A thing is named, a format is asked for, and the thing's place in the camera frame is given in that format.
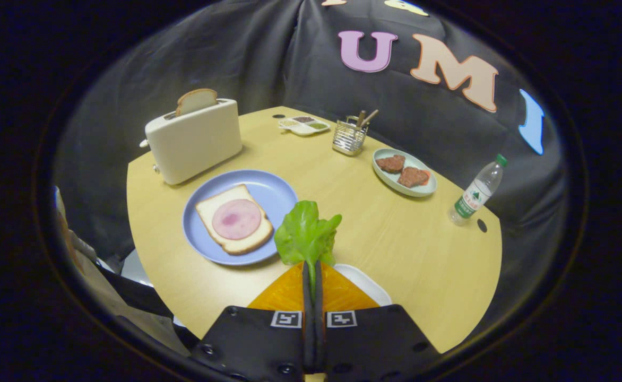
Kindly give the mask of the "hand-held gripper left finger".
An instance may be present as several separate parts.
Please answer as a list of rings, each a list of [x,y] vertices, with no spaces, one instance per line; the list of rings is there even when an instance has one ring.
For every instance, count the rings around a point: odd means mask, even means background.
[[[250,305],[225,307],[192,359],[240,381],[304,381],[314,373],[312,273],[299,263]]]

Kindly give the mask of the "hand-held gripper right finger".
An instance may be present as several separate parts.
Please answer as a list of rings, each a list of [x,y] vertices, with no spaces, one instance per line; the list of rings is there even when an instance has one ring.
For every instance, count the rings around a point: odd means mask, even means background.
[[[314,267],[314,370],[328,381],[413,381],[440,353],[406,309],[349,264]]]

